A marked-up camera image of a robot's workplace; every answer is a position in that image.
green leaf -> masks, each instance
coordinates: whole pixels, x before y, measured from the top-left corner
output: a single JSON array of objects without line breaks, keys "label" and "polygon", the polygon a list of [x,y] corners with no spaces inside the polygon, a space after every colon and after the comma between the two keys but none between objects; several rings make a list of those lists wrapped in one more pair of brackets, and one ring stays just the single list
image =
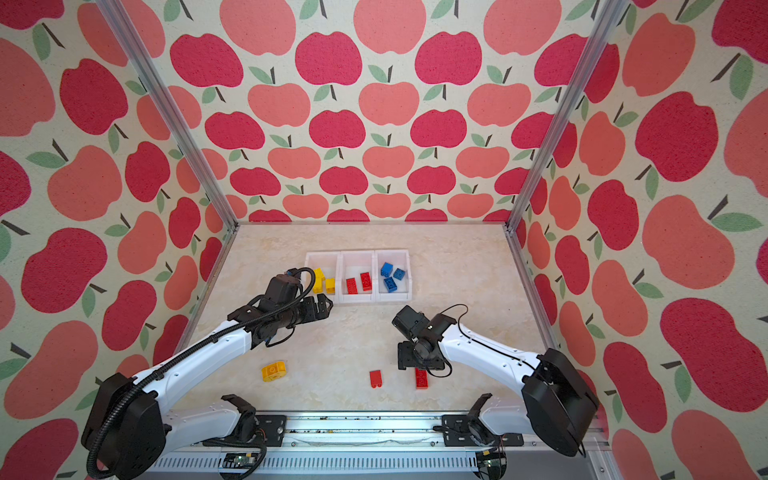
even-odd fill
[{"label": "green leaf", "polygon": [[629,4],[629,11],[627,12],[627,18],[624,20],[624,27],[627,29],[627,33],[632,35],[634,31],[634,23],[637,20],[637,7],[634,4]]},{"label": "green leaf", "polygon": [[59,168],[63,167],[67,162],[57,154],[52,154],[47,151],[36,151],[27,157],[27,160],[39,167],[45,168]]},{"label": "green leaf", "polygon": [[485,146],[485,139],[478,134],[472,134],[472,141],[475,142],[475,145],[477,145],[478,147]]},{"label": "green leaf", "polygon": [[0,362],[0,380],[16,374],[27,363],[27,359],[10,359]]},{"label": "green leaf", "polygon": [[203,90],[204,104],[209,104],[210,102],[214,101],[214,98],[216,98],[216,88],[208,87],[205,90]]},{"label": "green leaf", "polygon": [[315,98],[314,101],[321,101],[325,97],[328,96],[328,94],[331,93],[331,86],[330,85],[323,85],[322,87],[318,88],[315,92]]},{"label": "green leaf", "polygon": [[118,135],[118,128],[114,125],[107,132],[107,140],[109,141],[109,149],[112,150],[112,153],[118,151],[118,148],[120,148],[120,135]]},{"label": "green leaf", "polygon": [[659,172],[655,168],[651,167],[648,174],[645,176],[645,193],[648,194],[648,198],[651,200],[656,197],[656,190],[659,188]]},{"label": "green leaf", "polygon": [[593,323],[590,323],[587,325],[587,330],[589,330],[589,333],[592,334],[592,336],[596,339],[604,339],[605,333],[603,333],[602,330],[600,330],[600,327],[597,325],[594,325]]},{"label": "green leaf", "polygon": [[603,253],[603,237],[598,235],[594,238],[594,255],[600,259],[600,255]]},{"label": "green leaf", "polygon": [[681,365],[674,371],[674,388],[685,403],[690,396],[690,374],[685,366]]},{"label": "green leaf", "polygon": [[494,67],[493,65],[489,65],[486,70],[488,71],[488,76],[493,83],[500,84],[504,82],[504,75],[502,75],[501,70]]},{"label": "green leaf", "polygon": [[78,403],[78,406],[76,406],[75,410],[82,410],[86,409],[89,406],[93,405],[96,401],[96,394],[98,393],[98,389],[93,390],[92,392],[88,392],[86,396],[83,397],[83,399]]},{"label": "green leaf", "polygon": [[534,103],[540,103],[543,101],[547,101],[550,98],[554,97],[554,94],[558,93],[558,89],[560,87],[550,87],[544,90],[541,95],[536,97],[536,100],[534,100]]},{"label": "green leaf", "polygon": [[83,292],[83,297],[80,298],[80,302],[83,306],[83,313],[85,313],[85,316],[91,316],[96,307],[96,293],[94,293],[94,289],[86,286],[85,291]]},{"label": "green leaf", "polygon": [[163,20],[166,22],[172,22],[179,17],[181,13],[181,3],[179,0],[166,0],[163,7]]},{"label": "green leaf", "polygon": [[566,16],[565,19],[575,20],[576,18],[583,17],[592,9],[594,2],[595,0],[581,0],[581,2],[579,2],[578,5],[576,5],[573,10],[568,13],[568,16]]},{"label": "green leaf", "polygon": [[435,153],[435,148],[434,148],[434,147],[430,147],[430,148],[427,148],[426,150],[424,150],[424,151],[423,151],[423,152],[422,152],[422,153],[419,155],[419,160],[421,160],[421,159],[423,159],[423,158],[427,158],[428,156],[430,156],[430,155],[432,155],[432,154],[434,154],[434,153]]},{"label": "green leaf", "polygon": [[589,113],[589,99],[585,95],[584,100],[581,101],[581,119],[586,121],[588,113]]},{"label": "green leaf", "polygon": [[380,82],[382,82],[384,84],[388,83],[388,81],[386,80],[386,72],[383,71],[381,68],[379,68],[379,67],[377,67],[375,65],[368,65],[368,70],[370,70],[371,75],[373,75],[373,77],[376,80],[378,80],[378,81],[380,81]]},{"label": "green leaf", "polygon": [[32,29],[32,43],[35,44],[35,51],[41,60],[45,60],[51,54],[51,39],[40,24]]},{"label": "green leaf", "polygon": [[128,233],[128,227],[122,223],[112,225],[104,231],[104,234],[109,235],[110,237],[122,237],[126,233]]},{"label": "green leaf", "polygon": [[424,95],[424,100],[432,100],[434,97],[440,95],[440,92],[442,92],[442,85],[435,85],[427,91],[426,95]]},{"label": "green leaf", "polygon": [[258,78],[261,83],[272,85],[272,77],[261,68],[248,67],[248,70],[250,70],[250,73],[252,73],[254,77]]},{"label": "green leaf", "polygon": [[312,15],[315,15],[319,5],[319,0],[304,0],[304,5],[301,5],[301,12],[299,12],[299,20],[307,20]]},{"label": "green leaf", "polygon": [[168,270],[163,270],[162,272],[158,273],[157,276],[154,278],[155,282],[164,282],[170,278],[170,272]]},{"label": "green leaf", "polygon": [[616,120],[616,126],[617,127],[626,127],[633,121],[637,120],[637,114],[633,111],[628,111],[625,114],[621,114],[621,116]]},{"label": "green leaf", "polygon": [[650,283],[639,282],[635,284],[634,288],[640,295],[647,298],[664,298],[664,294],[661,292],[661,290],[656,288],[655,285],[651,285]]},{"label": "green leaf", "polygon": [[614,403],[614,416],[616,417],[616,421],[620,422],[621,417],[624,414],[624,406],[621,405],[621,399],[619,398],[618,393],[614,394],[613,403]]},{"label": "green leaf", "polygon": [[11,234],[5,225],[0,223],[0,262],[5,260],[11,251]]},{"label": "green leaf", "polygon": [[143,329],[141,329],[141,334],[139,335],[139,344],[141,345],[141,349],[146,350],[148,343],[149,343],[149,329],[145,326]]},{"label": "green leaf", "polygon": [[515,158],[512,159],[512,161],[518,161],[522,160],[523,158],[528,158],[531,156],[531,152],[533,151],[532,148],[529,148],[527,150],[523,150],[519,154],[515,155]]},{"label": "green leaf", "polygon": [[141,84],[137,81],[129,80],[125,82],[125,86],[130,88],[132,92],[134,92],[136,95],[144,95],[147,93],[146,90],[144,90],[144,87],[141,86]]},{"label": "green leaf", "polygon": [[386,147],[386,139],[379,134],[371,134],[371,138],[382,147]]},{"label": "green leaf", "polygon": [[270,135],[270,138],[278,145],[280,145],[283,148],[288,148],[288,142],[285,138],[279,136],[279,135]]},{"label": "green leaf", "polygon": [[722,214],[712,219],[712,224],[726,232],[747,232],[760,228],[763,224],[747,214]]},{"label": "green leaf", "polygon": [[688,5],[688,8],[685,9],[685,12],[683,12],[678,21],[680,23],[690,22],[701,15],[704,10],[707,10],[707,7],[712,5],[714,1],[715,0],[696,0],[694,3]]},{"label": "green leaf", "polygon": [[739,100],[743,100],[752,83],[752,60],[746,55],[741,55],[730,71],[730,93]]},{"label": "green leaf", "polygon": [[432,18],[445,16],[445,14],[450,12],[451,8],[453,8],[453,2],[454,0],[440,0],[437,6],[435,6],[435,9],[432,10]]}]

blue toy brick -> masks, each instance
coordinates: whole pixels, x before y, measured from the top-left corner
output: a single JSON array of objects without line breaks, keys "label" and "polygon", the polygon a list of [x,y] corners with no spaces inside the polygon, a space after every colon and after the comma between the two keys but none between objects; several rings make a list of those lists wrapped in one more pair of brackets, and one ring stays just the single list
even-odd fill
[{"label": "blue toy brick", "polygon": [[387,293],[392,293],[395,290],[397,290],[397,285],[395,285],[395,280],[392,280],[391,278],[388,278],[388,277],[384,279],[384,286],[386,286]]},{"label": "blue toy brick", "polygon": [[392,264],[387,262],[382,265],[382,276],[384,278],[392,275]]}]

yellow connector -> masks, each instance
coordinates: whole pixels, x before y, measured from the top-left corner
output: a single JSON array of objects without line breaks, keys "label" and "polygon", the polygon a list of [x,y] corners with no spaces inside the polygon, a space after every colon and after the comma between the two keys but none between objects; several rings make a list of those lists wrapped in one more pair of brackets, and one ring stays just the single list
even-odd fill
[{"label": "yellow connector", "polygon": [[326,279],[326,276],[323,275],[323,271],[319,268],[315,269],[315,286],[312,288],[312,291],[314,293],[322,293],[323,292],[323,280]]},{"label": "yellow connector", "polygon": [[285,362],[275,362],[272,365],[267,365],[261,369],[261,376],[264,379],[264,382],[272,382],[273,380],[284,377],[287,373]]}]

apple-patterned wall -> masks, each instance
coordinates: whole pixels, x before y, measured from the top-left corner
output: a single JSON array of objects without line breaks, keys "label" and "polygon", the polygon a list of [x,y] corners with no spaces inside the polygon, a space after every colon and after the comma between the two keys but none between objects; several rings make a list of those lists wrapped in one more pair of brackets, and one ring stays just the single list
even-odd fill
[{"label": "apple-patterned wall", "polygon": [[[167,26],[125,6],[166,51]],[[162,121],[141,123],[95,3],[0,2],[0,24],[0,478],[85,478],[98,383],[173,354],[226,229]]]},{"label": "apple-patterned wall", "polygon": [[768,478],[766,12],[634,0],[517,227],[626,480]]},{"label": "apple-patterned wall", "polygon": [[[152,54],[157,69],[191,94],[182,111],[201,104],[192,135],[227,165],[217,178],[240,221],[480,222],[508,218],[601,3],[151,7],[168,45]],[[603,65],[614,78],[617,62]],[[607,94],[609,76],[593,95]],[[167,137],[154,118],[140,112],[150,136]]]}]

